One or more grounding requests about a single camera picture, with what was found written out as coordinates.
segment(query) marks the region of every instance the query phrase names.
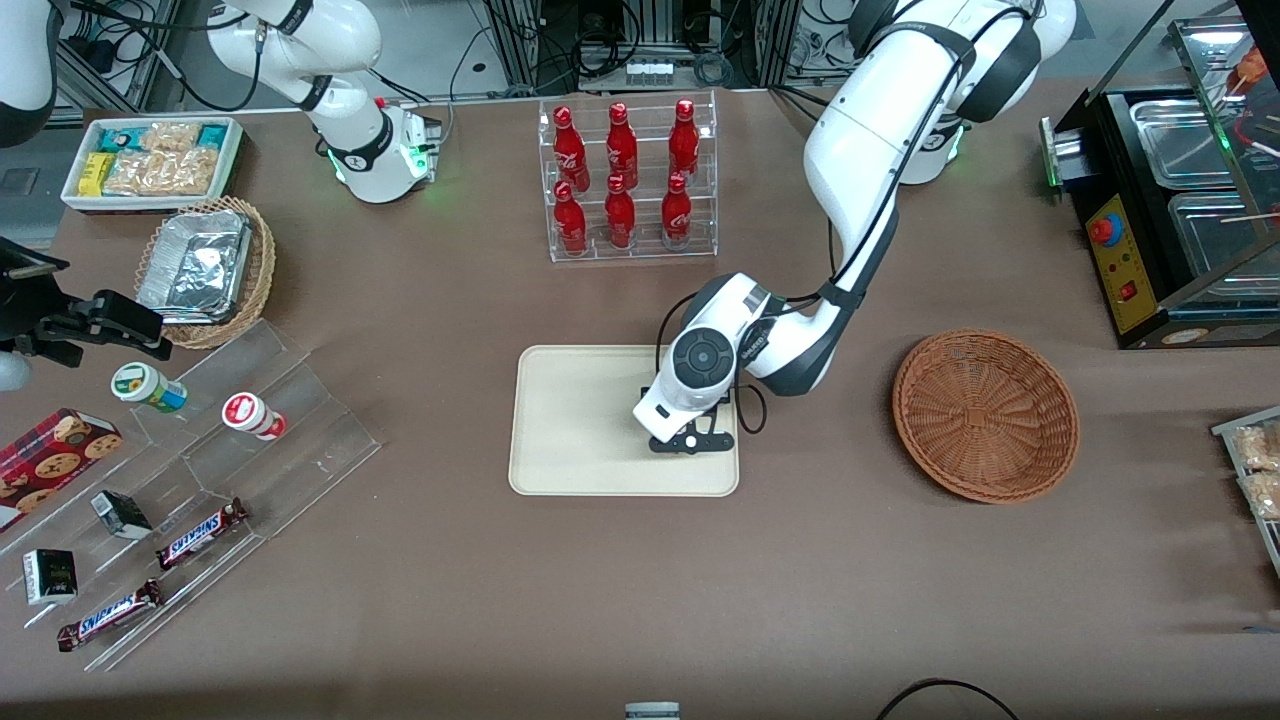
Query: red bottle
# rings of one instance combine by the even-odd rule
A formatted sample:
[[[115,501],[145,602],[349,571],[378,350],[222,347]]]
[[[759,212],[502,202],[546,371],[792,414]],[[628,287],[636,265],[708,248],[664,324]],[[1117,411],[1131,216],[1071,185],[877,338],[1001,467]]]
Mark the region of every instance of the red bottle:
[[[556,164],[561,169],[561,179],[572,183],[577,192],[591,187],[591,173],[586,169],[586,146],[582,136],[573,127],[573,114],[561,105],[552,113],[556,122]]]
[[[561,245],[570,255],[586,252],[586,214],[573,200],[573,187],[567,181],[556,183],[556,229]]]
[[[662,199],[662,240],[669,250],[682,250],[689,245],[689,213],[692,205],[685,192],[685,176],[671,173],[667,195]]]
[[[631,237],[636,229],[636,204],[627,193],[627,183],[621,173],[609,176],[604,214],[609,218],[609,242],[620,250],[631,247]]]
[[[694,124],[694,101],[687,97],[676,102],[676,126],[667,142],[671,151],[671,172],[684,173],[685,179],[698,174],[698,126]]]
[[[609,173],[621,173],[627,190],[640,184],[640,160],[636,147],[636,133],[627,122],[627,106],[622,102],[609,105],[609,138],[604,146],[609,150]]]

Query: acrylic display rack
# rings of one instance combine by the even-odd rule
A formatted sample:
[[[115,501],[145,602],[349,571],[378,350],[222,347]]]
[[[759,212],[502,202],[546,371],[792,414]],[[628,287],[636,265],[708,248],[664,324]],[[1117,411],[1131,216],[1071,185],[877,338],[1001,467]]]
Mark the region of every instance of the acrylic display rack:
[[[669,250],[662,240],[662,199],[667,193],[671,158],[667,141],[676,122],[676,101],[687,97],[694,101],[694,124],[698,126],[698,173],[689,183],[692,211],[689,217],[689,245]],[[609,242],[609,227],[604,215],[608,197],[605,182],[609,177],[608,154],[604,141],[609,135],[609,104],[617,97],[566,97],[539,104],[538,150],[541,160],[543,205],[547,210],[547,240],[552,260],[627,260],[671,259],[716,255],[719,250],[718,193],[716,159],[716,97],[710,92],[637,94],[622,99],[627,105],[631,128],[639,141],[640,183],[631,191],[636,206],[635,240],[627,250],[618,250]],[[573,113],[573,126],[586,145],[586,167],[591,186],[579,193],[577,201],[586,213],[586,252],[570,255],[561,245],[556,231],[556,197],[553,190],[559,178],[556,164],[556,126],[552,111],[567,106]]]
[[[379,450],[305,360],[306,354],[292,341],[259,320],[178,378],[188,389],[182,410],[170,415],[146,406],[133,410],[137,427],[132,433],[122,432],[125,442],[137,437],[140,450],[79,486],[70,500],[0,551],[6,573],[15,571],[5,589],[23,602],[22,553],[35,548],[74,553],[79,596],[63,606],[32,607],[26,625],[49,635],[50,652],[56,652],[59,628],[106,607],[147,578],[159,578],[164,606],[68,656],[74,659],[68,662],[76,664],[87,659],[86,671],[110,670]],[[261,396],[288,418],[284,437],[262,442],[227,428],[220,419],[221,404],[237,391]],[[110,536],[90,506],[90,498],[102,489],[132,497],[155,530],[141,541]],[[232,497],[243,501],[248,520],[161,574],[155,551]]]

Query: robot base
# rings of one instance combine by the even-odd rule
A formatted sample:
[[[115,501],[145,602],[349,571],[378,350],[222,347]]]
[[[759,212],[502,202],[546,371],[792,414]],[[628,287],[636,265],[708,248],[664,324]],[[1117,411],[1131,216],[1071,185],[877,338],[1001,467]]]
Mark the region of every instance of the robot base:
[[[343,168],[333,152],[338,179],[351,193],[365,202],[390,202],[408,192],[435,181],[435,168],[440,159],[443,129],[435,120],[403,110],[384,108],[392,122],[392,142],[379,155],[370,169],[355,172]]]

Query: yogurt cup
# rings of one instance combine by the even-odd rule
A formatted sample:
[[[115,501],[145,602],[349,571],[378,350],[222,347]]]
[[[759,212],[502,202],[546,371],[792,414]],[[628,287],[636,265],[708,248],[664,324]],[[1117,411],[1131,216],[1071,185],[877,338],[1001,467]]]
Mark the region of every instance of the yogurt cup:
[[[125,402],[174,413],[187,404],[187,388],[146,363],[127,363],[111,377],[111,393]]]

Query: red switch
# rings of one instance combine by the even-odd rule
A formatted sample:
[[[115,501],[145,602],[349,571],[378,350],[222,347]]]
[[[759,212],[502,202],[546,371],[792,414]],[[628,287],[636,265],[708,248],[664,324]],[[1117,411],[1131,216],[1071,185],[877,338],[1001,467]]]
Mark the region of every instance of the red switch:
[[[1098,245],[1106,243],[1115,234],[1115,225],[1111,220],[1102,218],[1100,220],[1093,220],[1089,223],[1089,240]]]

